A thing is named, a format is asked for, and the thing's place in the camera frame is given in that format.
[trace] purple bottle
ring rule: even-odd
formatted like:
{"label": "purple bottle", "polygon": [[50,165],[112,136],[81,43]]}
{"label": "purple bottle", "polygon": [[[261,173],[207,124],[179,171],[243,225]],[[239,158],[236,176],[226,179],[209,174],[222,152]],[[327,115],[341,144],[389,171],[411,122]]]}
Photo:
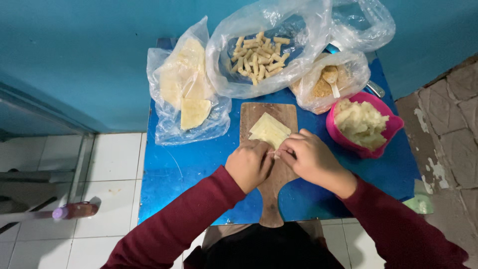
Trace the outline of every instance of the purple bottle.
{"label": "purple bottle", "polygon": [[68,203],[53,210],[54,219],[75,219],[91,217],[98,212],[98,206],[90,202]]}

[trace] pink plastic bowl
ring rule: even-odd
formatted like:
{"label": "pink plastic bowl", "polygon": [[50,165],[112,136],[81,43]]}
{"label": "pink plastic bowl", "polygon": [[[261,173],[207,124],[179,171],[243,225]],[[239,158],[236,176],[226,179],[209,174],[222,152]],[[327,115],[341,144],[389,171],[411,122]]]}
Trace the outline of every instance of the pink plastic bowl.
{"label": "pink plastic bowl", "polygon": [[390,116],[389,120],[386,123],[386,129],[382,132],[383,137],[387,139],[387,142],[383,144],[381,147],[377,148],[375,151],[370,151],[366,147],[359,146],[352,141],[348,140],[338,129],[337,125],[335,124],[335,119],[334,119],[334,110],[335,110],[335,103],[332,105],[332,108],[330,109],[329,114],[327,115],[326,119],[326,127],[329,135],[332,137],[332,139],[337,142],[337,144],[341,145],[342,147],[355,151],[357,154],[360,156],[362,159],[367,159],[367,158],[372,158],[372,159],[378,159],[383,155],[383,151],[385,150],[385,147],[388,145],[390,140],[393,138],[393,136],[403,128],[403,120],[399,116],[393,115],[392,111],[390,108],[382,102],[379,98],[375,97],[375,95],[366,93],[366,92],[359,92],[353,97],[350,98],[351,102],[359,102],[362,103],[364,101],[367,101],[371,103],[379,112],[382,114],[382,116]]}

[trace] white plastic spoon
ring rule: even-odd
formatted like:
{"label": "white plastic spoon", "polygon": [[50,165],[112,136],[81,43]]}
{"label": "white plastic spoon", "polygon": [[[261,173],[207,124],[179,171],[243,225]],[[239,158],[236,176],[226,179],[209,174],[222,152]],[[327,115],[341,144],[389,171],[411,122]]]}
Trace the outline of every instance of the white plastic spoon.
{"label": "white plastic spoon", "polygon": [[340,93],[338,92],[338,88],[337,88],[337,77],[338,77],[337,67],[326,66],[322,70],[322,77],[324,78],[325,81],[327,81],[328,84],[330,84],[330,87],[332,87],[334,98],[339,98]]}

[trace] wooden cutting board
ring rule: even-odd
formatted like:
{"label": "wooden cutting board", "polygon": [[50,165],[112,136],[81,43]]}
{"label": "wooden cutting board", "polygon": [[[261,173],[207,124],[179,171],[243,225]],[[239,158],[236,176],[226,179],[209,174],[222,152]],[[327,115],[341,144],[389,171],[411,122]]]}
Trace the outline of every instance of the wooden cutting board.
{"label": "wooden cutting board", "polygon": [[[297,133],[297,110],[295,105],[270,103],[242,103],[240,108],[239,142],[249,139],[249,130],[267,112],[279,122]],[[262,216],[259,224],[269,228],[284,225],[279,213],[277,198],[281,188],[289,181],[299,178],[282,160],[275,160],[270,176],[257,188],[262,195]]]}

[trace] blue table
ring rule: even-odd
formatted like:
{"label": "blue table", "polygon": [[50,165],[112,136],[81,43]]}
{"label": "blue table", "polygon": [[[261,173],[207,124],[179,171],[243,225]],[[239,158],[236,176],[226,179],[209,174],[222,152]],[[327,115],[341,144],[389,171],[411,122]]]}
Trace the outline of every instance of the blue table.
{"label": "blue table", "polygon": [[[369,64],[371,80],[386,92],[382,99],[397,113],[378,58]],[[285,88],[278,92],[247,100],[232,100],[231,125],[221,137],[181,146],[157,146],[154,133],[158,116],[151,100],[144,175],[141,188],[139,223],[161,210],[202,178],[212,174],[239,145],[239,116],[243,102],[295,104],[295,96]],[[327,133],[327,113],[315,115],[297,106],[298,127],[318,135],[332,150],[339,162],[365,181],[394,198],[405,201],[413,197],[414,180],[420,179],[417,164],[410,150],[405,131],[400,130],[377,160],[362,160],[353,152],[336,144]],[[350,217],[351,213],[335,195],[303,179],[287,183],[279,193],[279,210],[285,221]],[[232,210],[219,217],[213,225],[257,223],[262,212],[262,197],[257,189],[249,193]]]}

